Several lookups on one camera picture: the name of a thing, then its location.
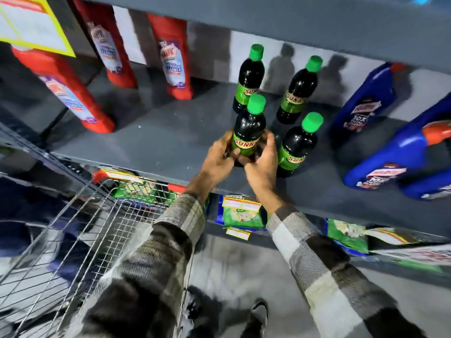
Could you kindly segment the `white red printed packet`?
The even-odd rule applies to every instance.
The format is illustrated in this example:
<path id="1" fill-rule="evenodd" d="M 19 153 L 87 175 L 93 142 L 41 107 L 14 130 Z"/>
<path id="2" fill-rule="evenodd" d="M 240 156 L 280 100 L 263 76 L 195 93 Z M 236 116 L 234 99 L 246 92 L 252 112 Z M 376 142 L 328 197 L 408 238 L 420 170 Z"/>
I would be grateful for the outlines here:
<path id="1" fill-rule="evenodd" d="M 416 248 L 372 250 L 372 254 L 429 265 L 451 266 L 451 243 Z"/>

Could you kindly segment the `yellow shelf price label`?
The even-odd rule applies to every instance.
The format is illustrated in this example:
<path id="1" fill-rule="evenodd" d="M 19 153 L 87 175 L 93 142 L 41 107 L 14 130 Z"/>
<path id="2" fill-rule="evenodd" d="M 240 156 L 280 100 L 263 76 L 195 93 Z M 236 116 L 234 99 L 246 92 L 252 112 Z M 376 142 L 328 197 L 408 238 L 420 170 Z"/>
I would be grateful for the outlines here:
<path id="1" fill-rule="evenodd" d="M 238 229 L 238 228 L 234 228 L 234 227 L 228 227 L 226 229 L 225 232 L 227 235 L 229 236 L 233 236 L 235 238 L 241 239 L 241 240 L 245 240 L 248 241 L 250 236 L 251 236 L 251 232 L 247 231 L 247 230 L 243 230 L 243 229 Z"/>

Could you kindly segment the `person's right hand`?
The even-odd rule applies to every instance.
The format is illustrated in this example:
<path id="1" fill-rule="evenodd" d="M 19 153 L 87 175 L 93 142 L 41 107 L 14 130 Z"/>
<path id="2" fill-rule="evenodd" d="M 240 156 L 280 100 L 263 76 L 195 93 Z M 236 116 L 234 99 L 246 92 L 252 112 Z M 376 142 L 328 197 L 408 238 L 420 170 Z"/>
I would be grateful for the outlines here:
<path id="1" fill-rule="evenodd" d="M 258 201 L 263 203 L 263 195 L 274 191 L 278 152 L 275 137 L 269 130 L 264 131 L 258 144 L 262 147 L 261 155 L 254 158 L 255 162 L 247 164 L 244 169 L 252 191 Z"/>

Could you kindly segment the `person's left forearm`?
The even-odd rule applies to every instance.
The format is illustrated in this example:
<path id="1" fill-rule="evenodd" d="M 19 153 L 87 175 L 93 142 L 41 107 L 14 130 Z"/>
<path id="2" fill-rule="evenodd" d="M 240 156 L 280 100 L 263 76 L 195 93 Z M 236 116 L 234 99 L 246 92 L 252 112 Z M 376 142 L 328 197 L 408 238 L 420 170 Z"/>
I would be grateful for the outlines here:
<path id="1" fill-rule="evenodd" d="M 172 338 L 212 186 L 199 173 L 99 279 L 64 338 Z"/>

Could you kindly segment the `green snack packet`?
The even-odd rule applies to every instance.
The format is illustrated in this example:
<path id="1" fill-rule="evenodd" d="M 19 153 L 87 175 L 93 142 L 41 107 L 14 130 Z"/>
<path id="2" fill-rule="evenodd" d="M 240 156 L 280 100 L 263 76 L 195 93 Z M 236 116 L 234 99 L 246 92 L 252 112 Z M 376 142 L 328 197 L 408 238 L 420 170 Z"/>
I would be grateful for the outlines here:
<path id="1" fill-rule="evenodd" d="M 170 191 L 166 184 L 154 181 L 121 181 L 111 196 L 150 206 L 169 206 L 177 199 L 178 194 Z"/>
<path id="2" fill-rule="evenodd" d="M 366 227 L 355 223 L 325 218 L 324 234 L 353 256 L 369 255 Z"/>
<path id="3" fill-rule="evenodd" d="M 255 198 L 243 195 L 219 195 L 215 223 L 249 231 L 267 231 L 268 214 Z"/>

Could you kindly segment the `person's black shoe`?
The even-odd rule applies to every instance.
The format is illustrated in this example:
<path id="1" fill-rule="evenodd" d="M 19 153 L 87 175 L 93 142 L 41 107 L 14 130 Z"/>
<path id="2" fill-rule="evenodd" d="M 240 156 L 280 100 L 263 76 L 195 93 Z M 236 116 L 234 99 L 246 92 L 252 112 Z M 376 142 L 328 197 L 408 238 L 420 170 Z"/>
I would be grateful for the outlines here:
<path id="1" fill-rule="evenodd" d="M 268 304 L 262 298 L 257 298 L 252 304 L 245 329 L 240 338 L 264 338 L 268 323 Z"/>

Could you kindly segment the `grey metal shelf unit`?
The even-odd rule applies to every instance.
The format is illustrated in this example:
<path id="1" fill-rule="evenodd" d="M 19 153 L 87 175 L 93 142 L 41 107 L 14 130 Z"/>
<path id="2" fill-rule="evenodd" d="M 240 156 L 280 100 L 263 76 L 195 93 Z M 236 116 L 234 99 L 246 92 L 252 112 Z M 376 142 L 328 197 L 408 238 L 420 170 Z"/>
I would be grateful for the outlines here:
<path id="1" fill-rule="evenodd" d="M 389 0 L 180 0 L 172 16 L 206 26 L 291 41 L 376 60 L 405 63 L 444 73 L 441 82 L 426 77 L 413 91 L 412 119 L 420 106 L 436 103 L 451 91 L 451 0 L 426 5 Z M 60 123 L 48 140 L 20 119 L 7 115 L 0 102 L 0 133 L 29 149 L 37 159 L 85 184 L 84 172 L 68 163 L 108 165 L 142 172 L 160 181 L 186 184 L 200 167 L 208 147 L 232 127 L 232 84 L 194 80 L 193 100 L 166 94 L 163 74 L 134 65 L 138 90 L 107 86 L 105 73 L 88 84 L 112 111 L 119 126 L 112 134 L 95 134 L 75 119 Z M 408 199 L 394 186 L 365 192 L 345 187 L 331 140 L 320 130 L 319 150 L 306 170 L 278 181 L 281 197 L 301 212 L 359 224 L 404 227 L 451 238 L 451 200 Z"/>

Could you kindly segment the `dark bottle with green cap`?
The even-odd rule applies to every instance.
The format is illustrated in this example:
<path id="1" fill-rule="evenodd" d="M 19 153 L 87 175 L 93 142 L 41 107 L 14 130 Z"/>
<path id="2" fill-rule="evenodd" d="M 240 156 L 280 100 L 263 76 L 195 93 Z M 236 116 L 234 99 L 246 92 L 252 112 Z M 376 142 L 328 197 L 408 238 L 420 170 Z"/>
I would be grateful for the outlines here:
<path id="1" fill-rule="evenodd" d="M 254 158 L 257 144 L 266 128 L 264 108 L 266 98 L 260 94 L 250 96 L 246 108 L 238 114 L 231 138 L 232 150 L 239 148 L 240 155 Z"/>
<path id="2" fill-rule="evenodd" d="M 278 149 L 278 177 L 289 177 L 304 162 L 307 154 L 318 142 L 317 131 L 324 118 L 317 112 L 310 112 L 300 126 L 292 127 L 285 134 Z"/>
<path id="3" fill-rule="evenodd" d="M 313 55 L 309 58 L 305 68 L 294 74 L 276 114 L 280 123 L 291 125 L 299 118 L 308 98 L 318 86 L 318 72 L 322 64 L 323 59 Z"/>
<path id="4" fill-rule="evenodd" d="M 240 67 L 232 106 L 237 114 L 245 110 L 250 97 L 259 92 L 265 74 L 265 67 L 262 62 L 263 52 L 263 45 L 253 44 L 250 48 L 249 57 Z"/>

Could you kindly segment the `red cleaner bottle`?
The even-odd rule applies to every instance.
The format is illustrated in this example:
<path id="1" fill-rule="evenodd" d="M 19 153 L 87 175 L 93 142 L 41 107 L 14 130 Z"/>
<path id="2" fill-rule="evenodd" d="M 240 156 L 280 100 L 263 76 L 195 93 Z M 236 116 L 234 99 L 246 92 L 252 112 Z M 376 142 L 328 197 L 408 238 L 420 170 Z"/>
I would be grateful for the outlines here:
<path id="1" fill-rule="evenodd" d="M 157 43 L 167 93 L 178 100 L 191 100 L 191 86 L 187 21 L 169 16 L 147 13 Z"/>
<path id="2" fill-rule="evenodd" d="M 87 0 L 73 0 L 87 26 L 109 80 L 121 88 L 138 87 L 124 43 L 117 27 L 112 5 Z"/>
<path id="3" fill-rule="evenodd" d="M 13 55 L 30 69 L 88 130 L 110 134 L 114 121 L 94 100 L 69 63 L 61 55 L 11 44 Z"/>

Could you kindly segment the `person's left hand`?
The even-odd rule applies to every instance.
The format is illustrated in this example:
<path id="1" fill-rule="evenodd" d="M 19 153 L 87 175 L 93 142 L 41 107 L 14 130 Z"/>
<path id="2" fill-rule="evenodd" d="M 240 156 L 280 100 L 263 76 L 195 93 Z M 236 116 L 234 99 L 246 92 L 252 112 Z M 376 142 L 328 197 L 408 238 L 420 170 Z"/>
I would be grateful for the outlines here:
<path id="1" fill-rule="evenodd" d="M 226 160 L 226 152 L 234 149 L 231 144 L 232 138 L 233 130 L 228 130 L 208 150 L 199 173 L 201 185 L 208 191 L 212 191 L 224 181 L 234 167 L 235 160 Z"/>

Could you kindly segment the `white yellow packet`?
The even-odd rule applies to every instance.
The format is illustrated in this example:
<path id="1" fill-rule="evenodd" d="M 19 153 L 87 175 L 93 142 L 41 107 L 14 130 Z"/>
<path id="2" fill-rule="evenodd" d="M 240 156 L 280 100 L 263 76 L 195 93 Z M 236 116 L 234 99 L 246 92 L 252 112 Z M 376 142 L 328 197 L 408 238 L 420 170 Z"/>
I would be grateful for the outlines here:
<path id="1" fill-rule="evenodd" d="M 414 234 L 391 227 L 366 229 L 364 233 L 366 236 L 379 239 L 387 244 L 395 246 L 417 244 L 421 242 L 421 239 L 417 238 Z"/>

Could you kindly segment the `yellow-edged white sign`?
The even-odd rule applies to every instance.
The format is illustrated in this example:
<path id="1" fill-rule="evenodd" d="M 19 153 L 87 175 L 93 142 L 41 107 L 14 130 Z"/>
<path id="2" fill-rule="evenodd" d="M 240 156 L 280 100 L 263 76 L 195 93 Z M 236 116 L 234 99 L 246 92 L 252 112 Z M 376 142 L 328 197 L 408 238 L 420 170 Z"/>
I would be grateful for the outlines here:
<path id="1" fill-rule="evenodd" d="M 47 0 L 0 0 L 0 41 L 76 57 Z"/>

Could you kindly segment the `blue cleaner bottle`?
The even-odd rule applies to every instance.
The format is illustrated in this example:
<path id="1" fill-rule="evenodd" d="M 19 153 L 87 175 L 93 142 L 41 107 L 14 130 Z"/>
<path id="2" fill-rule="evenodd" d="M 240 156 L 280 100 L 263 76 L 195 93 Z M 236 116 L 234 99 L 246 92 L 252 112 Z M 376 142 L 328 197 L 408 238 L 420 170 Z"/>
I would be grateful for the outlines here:
<path id="1" fill-rule="evenodd" d="M 401 192 L 415 200 L 436 200 L 451 196 L 451 169 L 400 186 Z"/>
<path id="2" fill-rule="evenodd" d="M 372 191 L 426 164 L 426 150 L 451 138 L 451 92 L 401 127 L 379 151 L 343 177 L 345 186 Z"/>
<path id="3" fill-rule="evenodd" d="M 386 62 L 373 69 L 333 119 L 329 130 L 332 148 L 341 147 L 377 116 L 397 105 L 409 72 L 410 66 L 400 62 Z"/>

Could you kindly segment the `person's right forearm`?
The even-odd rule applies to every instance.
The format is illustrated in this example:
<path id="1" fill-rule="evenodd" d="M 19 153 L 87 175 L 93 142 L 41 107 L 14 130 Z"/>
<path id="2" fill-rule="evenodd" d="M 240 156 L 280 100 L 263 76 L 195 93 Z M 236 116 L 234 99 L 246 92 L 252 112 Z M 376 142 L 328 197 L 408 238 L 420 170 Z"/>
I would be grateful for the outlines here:
<path id="1" fill-rule="evenodd" d="M 332 239 L 271 188 L 255 191 L 267 228 L 303 293 L 321 338 L 427 338 L 397 301 L 350 263 Z"/>

